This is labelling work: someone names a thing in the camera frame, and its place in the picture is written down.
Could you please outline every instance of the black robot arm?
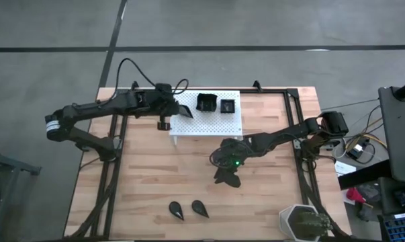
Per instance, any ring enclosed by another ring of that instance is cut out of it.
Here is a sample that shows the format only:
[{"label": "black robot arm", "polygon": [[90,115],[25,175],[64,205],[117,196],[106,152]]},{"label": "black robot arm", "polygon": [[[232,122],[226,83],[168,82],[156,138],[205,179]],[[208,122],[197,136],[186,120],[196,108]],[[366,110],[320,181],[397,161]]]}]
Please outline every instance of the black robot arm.
[{"label": "black robot arm", "polygon": [[301,145],[302,159],[315,159],[320,147],[332,139],[342,138],[349,129],[343,115],[338,112],[324,112],[317,118],[308,118],[302,123],[268,134],[266,132],[243,136],[243,140],[226,138],[210,155],[210,162],[218,169],[214,176],[215,183],[225,182],[232,187],[239,187],[241,182],[234,173],[250,157],[262,157],[277,145],[313,135],[303,140]]},{"label": "black robot arm", "polygon": [[122,116],[160,116],[157,128],[169,130],[169,123],[165,117],[178,114],[182,108],[174,99],[172,88],[169,84],[157,83],[153,90],[119,89],[107,101],[90,104],[73,104],[55,111],[45,117],[47,138],[54,141],[71,140],[83,150],[91,147],[99,153],[101,161],[113,161],[116,157],[116,147],[110,137],[99,138],[88,132],[75,128],[78,121],[109,116],[112,114]]}]

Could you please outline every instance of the wooden tabletop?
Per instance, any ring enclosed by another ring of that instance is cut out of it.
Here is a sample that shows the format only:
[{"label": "wooden tabletop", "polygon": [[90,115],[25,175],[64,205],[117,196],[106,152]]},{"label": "wooden tabletop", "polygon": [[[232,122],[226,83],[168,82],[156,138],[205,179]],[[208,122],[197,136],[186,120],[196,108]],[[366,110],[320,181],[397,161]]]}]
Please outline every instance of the wooden tabletop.
[{"label": "wooden tabletop", "polygon": [[[319,115],[315,88],[298,90],[304,118]],[[98,98],[112,93],[112,88],[101,88]],[[244,93],[240,98],[245,134],[288,127],[282,95]],[[90,133],[106,136],[110,121],[93,119]],[[180,137],[175,147],[168,132],[156,129],[157,121],[128,119],[110,239],[287,239],[279,230],[278,213],[302,203],[291,143],[247,159],[237,173],[241,187],[232,188],[214,184],[216,167],[208,161],[222,138]],[[96,157],[95,152],[85,153],[82,164]],[[79,173],[65,235],[76,231],[94,207],[101,167],[97,161]],[[333,162],[317,160],[316,177],[324,207],[350,234]],[[206,205],[210,218],[192,211],[194,200]],[[185,221],[170,214],[172,201],[181,204]]]}]

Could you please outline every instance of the gray floor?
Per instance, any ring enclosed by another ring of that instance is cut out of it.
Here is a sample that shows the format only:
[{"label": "gray floor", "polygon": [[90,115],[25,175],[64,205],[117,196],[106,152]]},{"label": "gray floor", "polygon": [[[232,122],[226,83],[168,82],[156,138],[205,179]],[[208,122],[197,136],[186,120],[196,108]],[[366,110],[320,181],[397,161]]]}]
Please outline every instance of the gray floor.
[{"label": "gray floor", "polygon": [[[0,0],[0,47],[107,46],[119,4]],[[405,0],[130,0],[123,17],[118,46],[405,44]],[[44,116],[72,102],[92,102],[105,56],[0,53],[0,153],[43,167],[39,177],[20,177],[6,241],[62,236],[81,152],[72,143],[47,140]],[[378,87],[405,84],[405,50],[385,50],[117,53],[107,86],[125,56],[156,82],[188,78],[192,86],[249,86],[257,79],[266,86],[316,86],[322,108],[376,98]],[[120,86],[132,81],[146,86],[134,67],[123,68]],[[351,125],[376,105],[338,110]],[[351,133],[364,125],[356,123]],[[375,134],[384,139],[382,129]],[[376,155],[387,157],[381,148]],[[354,235],[379,238],[377,223],[361,222],[347,210]]]}]

